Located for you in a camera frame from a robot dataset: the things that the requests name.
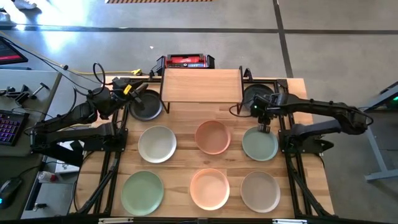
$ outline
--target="green plate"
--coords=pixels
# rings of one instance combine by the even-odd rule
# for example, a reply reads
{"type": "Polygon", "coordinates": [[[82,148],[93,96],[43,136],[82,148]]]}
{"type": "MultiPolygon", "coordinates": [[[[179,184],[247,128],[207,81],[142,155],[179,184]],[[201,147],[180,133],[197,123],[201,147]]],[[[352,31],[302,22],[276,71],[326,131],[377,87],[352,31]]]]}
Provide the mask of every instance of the green plate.
{"type": "Polygon", "coordinates": [[[161,179],[150,171],[139,171],[128,178],[123,186],[121,200],[132,215],[148,215],[162,202],[164,187],[161,179]]]}
{"type": "Polygon", "coordinates": [[[272,133],[262,133],[257,127],[244,133],[242,141],[243,150],[255,161],[267,161],[272,159],[278,151],[278,139],[272,133]]]}

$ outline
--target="keyboard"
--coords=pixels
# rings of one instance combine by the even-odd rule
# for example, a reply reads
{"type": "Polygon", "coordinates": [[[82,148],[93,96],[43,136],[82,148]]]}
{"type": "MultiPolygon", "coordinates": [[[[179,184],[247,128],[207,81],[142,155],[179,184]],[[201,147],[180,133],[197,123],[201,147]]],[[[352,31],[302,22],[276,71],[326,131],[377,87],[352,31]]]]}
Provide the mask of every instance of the keyboard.
{"type": "Polygon", "coordinates": [[[15,146],[29,113],[0,110],[0,145],[15,146]]]}

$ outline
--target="concrete floor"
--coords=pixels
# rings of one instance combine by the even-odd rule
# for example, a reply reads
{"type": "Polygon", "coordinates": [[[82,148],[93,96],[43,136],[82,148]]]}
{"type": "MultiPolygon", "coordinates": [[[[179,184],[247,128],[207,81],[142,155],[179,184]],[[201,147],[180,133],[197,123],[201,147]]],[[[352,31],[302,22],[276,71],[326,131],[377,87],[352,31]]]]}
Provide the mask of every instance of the concrete floor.
{"type": "MultiPolygon", "coordinates": [[[[217,0],[184,4],[103,4],[103,1],[38,1],[41,11],[27,17],[11,15],[19,24],[93,27],[212,27],[276,29],[272,0],[217,0]]],[[[395,0],[279,0],[285,29],[398,29],[395,0]]],[[[62,64],[89,71],[93,62],[106,70],[148,71],[159,56],[203,52],[216,58],[217,68],[249,67],[256,77],[286,77],[278,34],[199,34],[137,32],[6,31],[13,38],[62,64]]],[[[293,75],[304,78],[308,97],[361,106],[397,81],[398,35],[287,34],[293,75]]],[[[50,70],[29,57],[26,66],[50,70]]],[[[94,83],[73,77],[82,85],[94,83]]],[[[50,114],[70,107],[72,88],[62,80],[50,114]]],[[[316,122],[326,118],[314,116],[316,122]]],[[[365,136],[331,134],[335,147],[325,153],[326,175],[337,215],[344,218],[398,223],[398,178],[367,183],[364,175],[379,171],[365,136]]],[[[398,158],[398,151],[386,152],[398,158]]],[[[393,160],[389,166],[396,167],[393,160]]],[[[47,187],[40,202],[70,190],[47,187]]],[[[65,214],[70,198],[51,212],[24,217],[65,214]]]]}

